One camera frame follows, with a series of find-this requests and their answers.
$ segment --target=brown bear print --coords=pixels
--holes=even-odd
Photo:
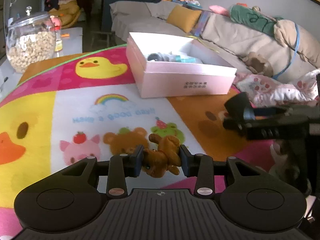
[[[121,128],[118,134],[108,132],[103,136],[103,142],[110,146],[113,155],[122,153],[132,154],[135,148],[142,144],[148,148],[148,140],[145,138],[147,131],[142,127],[137,127],[130,131],[128,127]]]

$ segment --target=peanuts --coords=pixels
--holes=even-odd
[[[51,58],[55,46],[54,33],[38,32],[20,37],[7,51],[7,57],[17,73],[24,73],[31,63]]]

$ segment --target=pink plush toy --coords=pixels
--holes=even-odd
[[[223,7],[219,6],[219,5],[212,5],[212,6],[209,7],[209,9],[211,11],[213,11],[214,13],[216,13],[216,14],[221,14],[223,16],[230,17],[229,10],[226,9],[226,8],[223,8]]]

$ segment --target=pink pig print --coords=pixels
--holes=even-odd
[[[94,156],[100,160],[101,152],[99,148],[100,136],[95,135],[90,140],[81,143],[60,141],[60,150],[63,152],[63,159],[66,165],[71,165],[89,156]]]

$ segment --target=rainbow print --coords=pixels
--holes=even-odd
[[[122,96],[122,95],[118,95],[118,94],[108,94],[108,95],[104,95],[99,97],[96,101],[95,101],[95,105],[99,105],[102,104],[104,105],[107,101],[109,100],[119,100],[121,102],[126,102],[128,101],[128,98]]]

